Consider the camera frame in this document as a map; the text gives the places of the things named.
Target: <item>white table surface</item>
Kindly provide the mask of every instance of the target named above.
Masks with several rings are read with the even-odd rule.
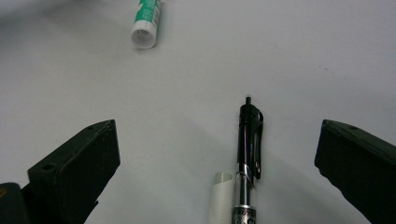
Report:
[[[206,223],[234,173],[239,107],[265,116],[259,223],[368,223],[314,165],[321,122],[396,144],[393,0],[165,0],[157,45],[137,0],[3,0],[0,182],[86,126],[117,122],[121,166],[86,223]]]

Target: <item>pen clip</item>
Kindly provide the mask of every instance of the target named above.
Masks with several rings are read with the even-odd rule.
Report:
[[[262,176],[262,112],[259,111],[259,121],[254,133],[254,176],[260,179]]]

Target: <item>pen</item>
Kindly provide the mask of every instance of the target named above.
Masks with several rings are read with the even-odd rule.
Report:
[[[255,178],[261,177],[262,112],[251,104],[241,106],[239,115],[237,172],[233,224],[256,224]]]

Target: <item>green label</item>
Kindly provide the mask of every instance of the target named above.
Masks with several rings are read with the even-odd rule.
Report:
[[[159,0],[140,0],[139,10],[134,21],[149,21],[157,27],[160,10],[161,2]]]

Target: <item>white cap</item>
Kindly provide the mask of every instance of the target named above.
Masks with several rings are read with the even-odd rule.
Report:
[[[209,224],[230,224],[233,211],[233,176],[216,173],[209,205]]]
[[[137,21],[132,30],[132,42],[140,49],[151,49],[157,39],[157,28],[149,21]]]

